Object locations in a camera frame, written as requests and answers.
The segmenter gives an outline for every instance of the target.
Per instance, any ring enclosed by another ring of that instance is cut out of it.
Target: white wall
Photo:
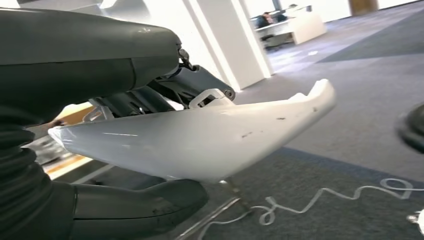
[[[182,0],[144,0],[151,18],[149,24],[172,30],[182,41],[182,47],[190,54],[192,64],[201,65],[215,77],[228,82],[211,56],[197,26]]]
[[[253,49],[259,50],[262,46],[255,41],[246,13],[243,12],[244,16],[240,19],[232,0],[197,0],[197,2],[239,87],[243,89],[267,78],[260,66],[260,61],[263,63],[264,57],[255,55]],[[238,3],[239,10],[243,11],[240,2],[238,0],[234,2]],[[242,23],[247,25],[251,40],[254,42],[250,42]]]
[[[51,9],[61,11],[71,11],[78,8],[92,6],[101,0],[38,0],[21,4],[21,8],[28,9]]]
[[[312,10],[319,13],[324,23],[352,16],[349,0],[280,0],[280,3],[283,9],[288,8],[290,4],[300,7],[311,5]]]
[[[276,9],[272,0],[244,0],[244,3],[246,4],[249,18],[257,17],[265,12],[273,12]]]
[[[416,2],[418,0],[378,0],[378,9],[386,9],[397,5]]]

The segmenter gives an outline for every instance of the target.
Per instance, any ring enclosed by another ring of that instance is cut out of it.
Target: gray carpet
[[[237,104],[307,94],[329,79],[336,108],[287,147],[424,182],[424,156],[394,133],[397,117],[424,102],[424,54],[317,63],[424,9],[424,1],[327,24],[328,33],[269,54],[275,75],[243,89]]]
[[[320,63],[424,53],[424,11],[330,55]]]
[[[392,175],[342,163],[310,153],[282,148],[263,161],[240,172],[234,182],[253,205],[270,206],[265,197],[273,196],[281,205],[303,209],[323,187],[352,196],[360,186],[379,186],[380,180]],[[129,189],[146,187],[149,177],[115,168],[99,179],[111,186]],[[416,188],[424,183],[410,181]],[[216,185],[205,185],[210,201],[200,212],[167,235],[150,240],[171,240],[201,217],[222,204],[230,196]],[[304,214],[276,211],[274,224],[258,224],[260,211],[229,225],[212,226],[205,240],[415,240],[420,239],[416,225],[406,215],[420,210],[424,193],[415,192],[409,200],[399,200],[387,193],[366,189],[356,201],[340,199],[325,193],[316,205]],[[230,208],[219,220],[237,217],[241,210]]]

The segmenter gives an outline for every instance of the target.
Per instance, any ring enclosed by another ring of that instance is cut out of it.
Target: black plastic part
[[[205,190],[189,180],[138,192],[53,182],[34,151],[21,148],[34,138],[25,127],[50,122],[66,105],[140,88],[174,70],[180,41],[173,32],[37,9],[0,8],[0,23],[1,240],[150,236],[206,203]]]
[[[424,104],[401,115],[395,128],[406,145],[424,154]]]
[[[163,96],[182,104],[188,105],[197,95],[208,89],[221,90],[230,100],[234,100],[236,92],[225,82],[219,80],[206,69],[199,65],[194,66],[195,71],[182,67],[177,74],[171,77],[159,78],[148,84],[149,87]]]
[[[73,61],[0,65],[0,106],[37,116],[30,125],[47,123],[69,104],[130,90],[131,60]]]
[[[134,99],[142,105],[148,113],[163,113],[175,111],[175,109],[156,91],[149,86],[145,86],[136,90],[130,91]]]
[[[0,65],[137,59],[155,72],[176,67],[181,44],[164,27],[69,11],[0,8],[0,23]]]
[[[196,181],[164,182],[134,191],[78,185],[72,237],[133,239],[163,234],[192,216],[208,201]]]

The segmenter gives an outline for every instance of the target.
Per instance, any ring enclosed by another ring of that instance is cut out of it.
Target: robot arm
[[[207,202],[192,180],[142,191],[54,182],[34,162],[35,153],[20,148],[34,137],[25,127],[50,122],[66,105],[134,91],[175,73],[181,43],[172,31],[36,9],[0,8],[0,22],[7,23],[0,38],[0,239],[148,237],[171,230]]]

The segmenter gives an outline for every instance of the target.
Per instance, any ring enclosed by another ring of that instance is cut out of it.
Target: white desk
[[[291,33],[295,44],[304,43],[326,32],[327,28],[320,15],[314,11],[301,12],[296,18],[256,29],[260,38],[266,35],[279,36]]]

